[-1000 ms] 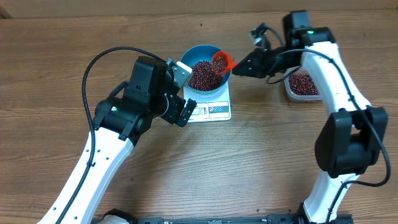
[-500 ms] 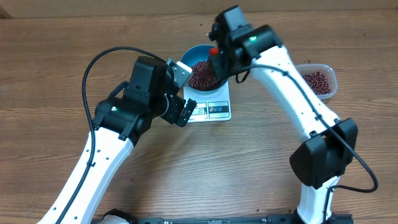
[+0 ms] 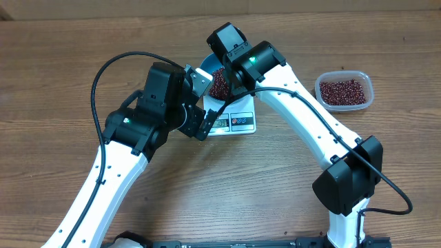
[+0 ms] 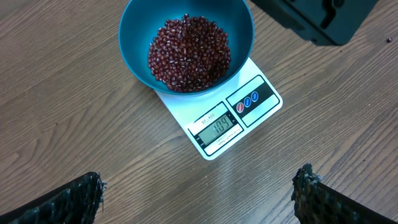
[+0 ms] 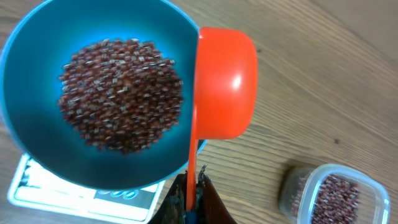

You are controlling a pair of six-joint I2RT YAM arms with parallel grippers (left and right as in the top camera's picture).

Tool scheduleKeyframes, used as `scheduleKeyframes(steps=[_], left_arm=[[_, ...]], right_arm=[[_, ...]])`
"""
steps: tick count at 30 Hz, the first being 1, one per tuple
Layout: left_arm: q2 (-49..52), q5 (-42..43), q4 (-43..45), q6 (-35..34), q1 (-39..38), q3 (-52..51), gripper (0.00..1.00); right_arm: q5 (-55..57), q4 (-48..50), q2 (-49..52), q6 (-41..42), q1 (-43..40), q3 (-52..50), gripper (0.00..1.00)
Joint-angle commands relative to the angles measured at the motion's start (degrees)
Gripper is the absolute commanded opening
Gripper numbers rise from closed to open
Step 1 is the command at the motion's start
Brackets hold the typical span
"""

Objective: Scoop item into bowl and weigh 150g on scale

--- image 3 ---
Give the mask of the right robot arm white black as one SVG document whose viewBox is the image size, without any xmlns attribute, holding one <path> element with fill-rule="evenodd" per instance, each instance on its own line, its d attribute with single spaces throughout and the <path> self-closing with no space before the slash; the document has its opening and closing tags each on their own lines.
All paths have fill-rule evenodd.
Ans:
<svg viewBox="0 0 441 248">
<path fill-rule="evenodd" d="M 251 92 L 279 113 L 311 150 L 322 174 L 312 188 L 329 210 L 327 244 L 356 247 L 365 239 L 365 208 L 380 182 L 383 147 L 361 139 L 337 121 L 298 81 L 285 57 L 269 42 L 252 46 L 231 23 L 207 38 L 225 67 L 234 96 Z"/>
</svg>

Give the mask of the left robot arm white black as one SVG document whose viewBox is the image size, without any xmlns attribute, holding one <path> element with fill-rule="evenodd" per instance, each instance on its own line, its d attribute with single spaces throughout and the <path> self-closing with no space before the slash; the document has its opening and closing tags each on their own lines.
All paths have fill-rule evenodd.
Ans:
<svg viewBox="0 0 441 248">
<path fill-rule="evenodd" d="M 203 141 L 213 125 L 196 106 L 214 80 L 200 68 L 156 62 L 145 87 L 111 112 L 92 169 L 46 247 L 100 247 L 121 202 L 155 151 L 179 130 Z"/>
</svg>

